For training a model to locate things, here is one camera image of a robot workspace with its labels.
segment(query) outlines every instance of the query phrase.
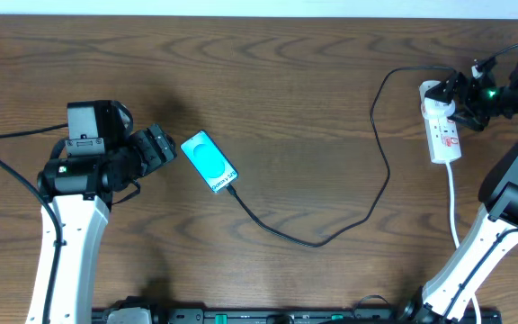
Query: power strip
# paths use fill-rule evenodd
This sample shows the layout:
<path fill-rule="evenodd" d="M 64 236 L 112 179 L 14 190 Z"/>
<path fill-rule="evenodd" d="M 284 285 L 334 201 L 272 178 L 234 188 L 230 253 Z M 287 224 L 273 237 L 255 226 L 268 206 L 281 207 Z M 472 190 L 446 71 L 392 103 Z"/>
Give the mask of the power strip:
<path fill-rule="evenodd" d="M 431 162 L 445 164 L 460 158 L 459 134 L 455 121 L 447 119 L 455 112 L 455 102 L 441 103 L 425 98 L 424 93 L 439 81 L 425 81 L 419 86 L 421 95 L 421 114 L 427 132 Z"/>

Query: wooden table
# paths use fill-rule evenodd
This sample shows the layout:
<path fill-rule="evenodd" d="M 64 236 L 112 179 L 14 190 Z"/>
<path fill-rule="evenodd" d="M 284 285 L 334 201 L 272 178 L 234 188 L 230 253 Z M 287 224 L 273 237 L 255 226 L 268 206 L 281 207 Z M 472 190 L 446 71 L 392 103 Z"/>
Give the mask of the wooden table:
<path fill-rule="evenodd" d="M 0 16 L 0 133 L 66 122 L 68 102 L 119 100 L 136 130 L 157 122 L 178 143 L 207 130 L 265 222 L 319 240 L 364 217 L 385 178 L 369 109 L 386 73 L 424 64 L 468 72 L 473 58 L 517 41 L 517 21 Z M 500 58 L 500 82 L 517 55 Z M 447 175 L 430 163 L 418 110 L 420 83 L 443 77 L 403 72 L 388 82 L 376 112 L 388 189 L 367 223 L 323 248 L 259 229 L 180 153 L 113 208 L 94 306 L 140 294 L 210 307 L 405 300 L 453 251 Z M 0 140 L 0 158 L 34 181 L 65 134 Z M 518 116 L 460 130 L 461 236 L 481 181 L 517 139 Z M 0 323 L 25 319 L 40 233 L 40 206 L 0 169 Z M 518 247 L 478 298 L 518 322 Z"/>

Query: light blue device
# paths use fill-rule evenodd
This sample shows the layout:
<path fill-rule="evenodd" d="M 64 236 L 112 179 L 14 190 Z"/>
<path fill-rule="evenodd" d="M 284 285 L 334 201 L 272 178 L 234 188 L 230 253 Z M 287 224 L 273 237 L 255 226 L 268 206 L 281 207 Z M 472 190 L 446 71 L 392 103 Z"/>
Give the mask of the light blue device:
<path fill-rule="evenodd" d="M 181 150 L 214 193 L 218 193 L 239 176 L 205 130 L 200 130 L 181 144 Z"/>

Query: white backdrop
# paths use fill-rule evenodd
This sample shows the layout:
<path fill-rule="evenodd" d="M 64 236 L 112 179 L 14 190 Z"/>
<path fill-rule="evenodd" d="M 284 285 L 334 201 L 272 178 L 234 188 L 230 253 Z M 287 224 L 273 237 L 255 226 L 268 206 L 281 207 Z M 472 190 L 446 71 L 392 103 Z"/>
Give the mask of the white backdrop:
<path fill-rule="evenodd" d="M 0 0 L 0 14 L 518 19 L 518 0 Z"/>

